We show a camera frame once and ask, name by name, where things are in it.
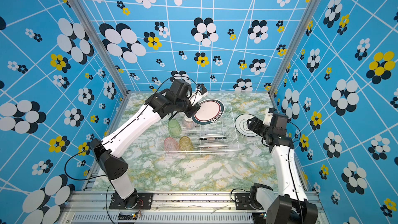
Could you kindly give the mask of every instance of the wire rack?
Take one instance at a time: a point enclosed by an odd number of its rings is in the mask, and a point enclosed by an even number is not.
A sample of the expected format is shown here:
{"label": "wire rack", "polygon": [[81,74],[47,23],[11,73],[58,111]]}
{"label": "wire rack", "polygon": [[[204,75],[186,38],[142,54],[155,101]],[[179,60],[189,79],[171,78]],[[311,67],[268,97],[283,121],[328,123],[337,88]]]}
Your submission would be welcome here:
{"label": "wire rack", "polygon": [[[186,128],[182,124],[182,120],[184,119],[184,113],[178,113],[174,119],[176,119],[181,126],[181,134],[177,137],[172,136],[177,142],[181,137],[187,136],[191,139],[193,144],[192,151],[179,151],[179,152],[168,152],[164,149],[164,140],[168,137],[169,131],[167,127],[168,118],[163,118],[160,120],[158,139],[156,142],[156,152],[167,153],[167,154],[226,154],[232,151],[239,150],[239,142],[238,135],[236,133],[235,122],[234,122],[234,114],[232,112],[232,105],[230,103],[224,103],[224,113],[223,115],[216,121],[207,125],[197,125],[191,129]],[[207,134],[218,134],[223,135],[228,138],[223,140],[199,140],[199,137],[202,137]],[[227,147],[218,147],[218,148],[198,148],[198,146],[208,143],[208,142],[220,142],[228,145]]]}

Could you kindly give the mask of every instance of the blue patterned backdrop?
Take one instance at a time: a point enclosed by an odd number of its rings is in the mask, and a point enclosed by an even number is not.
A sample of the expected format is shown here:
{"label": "blue patterned backdrop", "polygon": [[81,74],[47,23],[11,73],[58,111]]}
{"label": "blue patterned backdrop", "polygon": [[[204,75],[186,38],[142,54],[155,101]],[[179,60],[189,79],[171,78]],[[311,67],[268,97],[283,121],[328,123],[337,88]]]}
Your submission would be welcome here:
{"label": "blue patterned backdrop", "polygon": [[54,223],[123,96],[67,0],[0,0],[0,44],[0,223]]}
{"label": "blue patterned backdrop", "polygon": [[309,1],[81,3],[129,90],[154,90],[174,76],[211,91],[265,91]]}
{"label": "blue patterned backdrop", "polygon": [[322,0],[274,95],[330,223],[398,223],[398,0]]}

